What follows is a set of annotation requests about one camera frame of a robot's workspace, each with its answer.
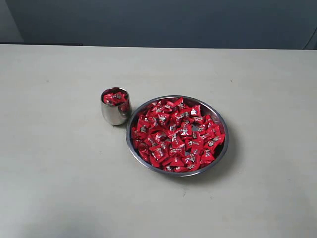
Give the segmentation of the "small steel cup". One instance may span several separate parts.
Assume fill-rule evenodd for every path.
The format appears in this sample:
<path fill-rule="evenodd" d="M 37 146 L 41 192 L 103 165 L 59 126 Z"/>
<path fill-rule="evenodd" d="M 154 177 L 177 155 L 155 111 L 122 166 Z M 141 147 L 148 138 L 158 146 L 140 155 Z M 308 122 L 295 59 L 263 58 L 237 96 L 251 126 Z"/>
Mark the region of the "small steel cup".
<path fill-rule="evenodd" d="M 123 92 L 127 94 L 127 101 L 118 106 L 108 106 L 103 103 L 102 96 L 108 93 Z M 100 97 L 101 111 L 104 119 L 111 125 L 121 125 L 128 121 L 131 116 L 132 108 L 128 92 L 120 87 L 112 87 L 104 90 Z"/>

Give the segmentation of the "round steel bowl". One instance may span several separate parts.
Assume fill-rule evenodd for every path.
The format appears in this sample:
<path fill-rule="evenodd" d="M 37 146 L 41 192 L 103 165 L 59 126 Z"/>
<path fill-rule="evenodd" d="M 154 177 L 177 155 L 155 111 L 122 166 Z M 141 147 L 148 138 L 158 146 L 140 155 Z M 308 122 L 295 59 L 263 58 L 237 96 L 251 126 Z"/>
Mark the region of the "round steel bowl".
<path fill-rule="evenodd" d="M 218 163 L 229 136 L 224 119 L 210 105 L 168 95 L 151 99 L 132 113 L 126 141 L 140 164 L 181 178 L 201 174 Z"/>

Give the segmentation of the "red candy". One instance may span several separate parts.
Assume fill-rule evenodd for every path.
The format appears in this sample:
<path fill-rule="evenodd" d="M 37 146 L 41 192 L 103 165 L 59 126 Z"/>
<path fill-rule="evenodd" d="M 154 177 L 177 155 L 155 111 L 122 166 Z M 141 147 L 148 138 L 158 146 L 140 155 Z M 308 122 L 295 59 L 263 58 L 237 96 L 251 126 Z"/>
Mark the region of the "red candy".
<path fill-rule="evenodd" d="M 103 103 L 114 107 L 121 105 L 127 101 L 127 94 L 123 92 L 108 93 L 102 96 Z"/>

